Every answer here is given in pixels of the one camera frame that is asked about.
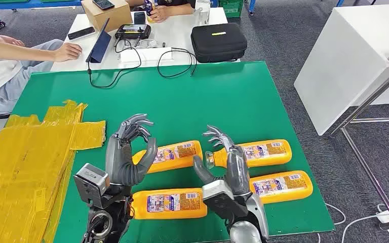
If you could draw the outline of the person's left hand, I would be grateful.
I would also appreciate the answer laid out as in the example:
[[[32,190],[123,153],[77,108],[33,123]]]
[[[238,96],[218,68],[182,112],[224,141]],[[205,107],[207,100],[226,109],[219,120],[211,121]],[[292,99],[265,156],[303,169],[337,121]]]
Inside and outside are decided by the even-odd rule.
[[[169,6],[157,6],[150,12],[150,19],[153,22],[163,22],[171,16],[171,7]]]
[[[21,40],[18,40],[18,39],[9,37],[9,36],[5,36],[5,35],[0,35],[0,42],[25,47],[24,42],[22,42]]]

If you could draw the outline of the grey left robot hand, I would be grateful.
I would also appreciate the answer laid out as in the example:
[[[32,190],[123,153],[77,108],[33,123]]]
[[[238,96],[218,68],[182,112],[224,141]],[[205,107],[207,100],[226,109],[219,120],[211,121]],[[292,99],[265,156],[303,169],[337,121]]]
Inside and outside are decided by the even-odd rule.
[[[110,183],[134,186],[142,182],[151,168],[158,153],[156,138],[152,137],[144,126],[154,125],[146,113],[135,114],[124,120],[119,129],[113,133],[107,144],[105,171]],[[147,144],[146,152],[137,164],[133,163],[131,143],[141,137]]]

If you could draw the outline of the person's right hand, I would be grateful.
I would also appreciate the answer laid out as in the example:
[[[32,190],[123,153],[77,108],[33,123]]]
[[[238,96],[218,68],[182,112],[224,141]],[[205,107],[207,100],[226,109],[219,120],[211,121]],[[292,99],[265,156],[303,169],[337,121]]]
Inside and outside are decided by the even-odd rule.
[[[64,43],[59,49],[53,51],[54,62],[64,62],[68,60],[76,60],[79,58],[83,49],[73,43]]]

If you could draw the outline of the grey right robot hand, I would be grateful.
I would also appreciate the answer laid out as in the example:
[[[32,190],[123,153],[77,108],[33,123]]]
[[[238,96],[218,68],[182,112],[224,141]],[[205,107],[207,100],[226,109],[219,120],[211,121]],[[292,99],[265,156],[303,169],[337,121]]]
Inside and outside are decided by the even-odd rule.
[[[204,136],[210,136],[209,142],[216,142],[214,146],[222,145],[226,151],[226,174],[222,177],[213,176],[204,166],[203,160],[195,155],[193,157],[193,168],[197,176],[204,184],[216,180],[225,180],[234,196],[243,196],[251,193],[250,176],[247,165],[247,158],[243,149],[236,145],[231,137],[220,130],[218,127],[207,125],[207,131]]]

